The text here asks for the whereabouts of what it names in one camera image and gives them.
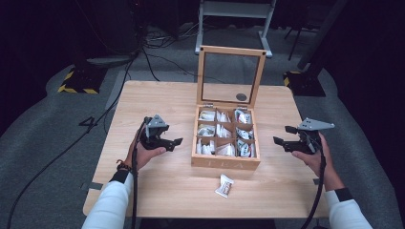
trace wooden table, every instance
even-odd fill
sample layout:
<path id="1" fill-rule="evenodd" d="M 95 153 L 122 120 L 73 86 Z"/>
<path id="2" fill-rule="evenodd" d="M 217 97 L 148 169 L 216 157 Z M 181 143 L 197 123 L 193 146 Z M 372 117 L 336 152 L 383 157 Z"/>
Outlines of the wooden table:
<path id="1" fill-rule="evenodd" d="M 170 125 L 163 138 L 183 137 L 174 152 L 153 158 L 139 172 L 138 217 L 210 219 L 306 218 L 315 198 L 315 174 L 302 161 L 285 153 L 273 137 L 297 140 L 284 126 L 301 123 L 289 88 L 260 86 L 255 115 L 261 163 L 256 171 L 191 166 L 196 112 L 196 83 L 128 81 L 102 150 L 94 183 L 106 184 L 124 159 L 145 116 L 159 114 Z M 214 191 L 220 175 L 235 183 L 228 198 Z M 87 215 L 100 190 L 90 189 L 83 212 Z M 131 216 L 132 200 L 127 216 Z M 316 218 L 326 218 L 328 208 L 321 198 Z"/>

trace hand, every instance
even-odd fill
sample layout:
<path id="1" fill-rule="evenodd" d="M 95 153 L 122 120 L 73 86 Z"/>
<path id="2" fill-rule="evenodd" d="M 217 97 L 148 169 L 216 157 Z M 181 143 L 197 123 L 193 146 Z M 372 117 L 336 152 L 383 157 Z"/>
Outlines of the hand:
<path id="1" fill-rule="evenodd" d="M 330 155 L 330 148 L 328 146 L 325 137 L 319 133 L 322 142 L 322 149 L 327 161 L 327 166 L 325 167 L 324 183 L 326 191 L 344 188 L 342 180 L 333 168 L 333 163 Z M 321 171 L 321 152 L 316 152 L 313 155 L 307 155 L 299 151 L 292 152 L 292 155 L 304 161 L 306 165 L 319 177 Z"/>
<path id="2" fill-rule="evenodd" d="M 134 152 L 135 142 L 136 142 L 136 140 L 134 139 L 131 143 L 131 146 L 129 147 L 128 155 L 124 161 L 124 163 L 126 165 L 129 165 L 131 167 L 132 167 L 132 153 Z M 145 166 L 149 162 L 149 160 L 151 160 L 153 157 L 159 156 L 159 155 L 163 154 L 164 152 L 166 152 L 166 149 L 164 147 L 159 147 L 155 150 L 146 150 L 140 142 L 138 143 L 137 147 L 138 147 L 137 171 L 139 171 L 140 168 Z"/>

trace wooden box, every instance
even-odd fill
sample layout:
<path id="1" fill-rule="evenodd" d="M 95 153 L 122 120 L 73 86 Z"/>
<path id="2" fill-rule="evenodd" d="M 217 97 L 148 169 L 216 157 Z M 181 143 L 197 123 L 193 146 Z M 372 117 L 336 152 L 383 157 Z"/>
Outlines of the wooden box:
<path id="1" fill-rule="evenodd" d="M 239 170 L 256 170 L 259 166 L 254 104 L 265 60 L 263 50 L 201 46 L 192 166 Z M 246 74 L 248 67 L 251 74 Z M 219 119 L 217 114 L 227 114 L 230 122 L 224 122 L 226 118 Z M 203 149 L 198 150 L 198 145 L 204 145 Z"/>

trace gray floor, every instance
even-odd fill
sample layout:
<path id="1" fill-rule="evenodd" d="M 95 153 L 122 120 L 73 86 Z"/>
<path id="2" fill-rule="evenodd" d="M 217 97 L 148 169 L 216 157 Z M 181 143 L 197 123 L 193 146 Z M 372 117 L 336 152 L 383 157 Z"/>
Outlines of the gray floor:
<path id="1" fill-rule="evenodd" d="M 260 49 L 257 30 L 208 31 L 203 43 Z M 262 78 L 264 85 L 283 85 L 282 74 L 297 70 L 300 55 L 313 38 L 312 33 L 303 32 L 292 60 L 288 61 L 295 33 L 284 40 L 286 32 L 268 32 L 274 56 L 266 61 Z M 195 40 L 196 37 L 191 36 L 168 48 L 145 50 L 195 73 L 198 67 L 198 56 L 194 54 Z M 170 62 L 152 56 L 149 59 L 156 77 L 163 81 L 195 81 L 193 75 L 184 73 Z M 90 116 L 99 118 L 105 112 L 124 78 L 123 66 L 112 68 L 107 72 L 100 94 L 58 93 L 57 89 L 70 68 L 68 66 L 51 78 L 47 85 L 48 96 L 23 113 L 0 138 L 1 228 L 6 227 L 11 206 L 29 180 L 85 133 L 86 128 L 78 126 L 79 122 Z M 134 61 L 129 73 L 131 79 L 154 80 L 143 54 Z M 302 117 L 336 125 L 335 129 L 323 132 L 332 150 L 334 165 L 371 225 L 374 228 L 403 228 L 394 189 L 367 138 L 338 99 L 330 75 L 322 71 L 319 79 L 326 97 L 295 97 Z M 114 110 L 27 189 L 15 208 L 11 228 L 81 226 L 85 219 L 82 214 L 86 198 L 84 187 L 93 178 L 106 138 L 105 130 L 108 131 L 113 115 Z M 277 228 L 298 228 L 303 222 L 303 219 L 276 219 Z M 329 227 L 326 219 L 321 219 L 321 223 Z"/>

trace white sleeve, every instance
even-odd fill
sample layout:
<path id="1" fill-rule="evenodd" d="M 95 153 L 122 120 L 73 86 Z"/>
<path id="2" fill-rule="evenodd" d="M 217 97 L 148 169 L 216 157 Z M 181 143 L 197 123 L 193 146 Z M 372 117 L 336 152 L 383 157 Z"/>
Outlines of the white sleeve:
<path id="1" fill-rule="evenodd" d="M 352 196 L 341 198 L 333 190 L 326 192 L 325 198 L 330 210 L 330 227 L 332 229 L 372 228 Z"/>
<path id="2" fill-rule="evenodd" d="M 128 173 L 124 183 L 110 181 L 100 194 L 82 228 L 123 228 L 133 182 L 131 173 Z"/>

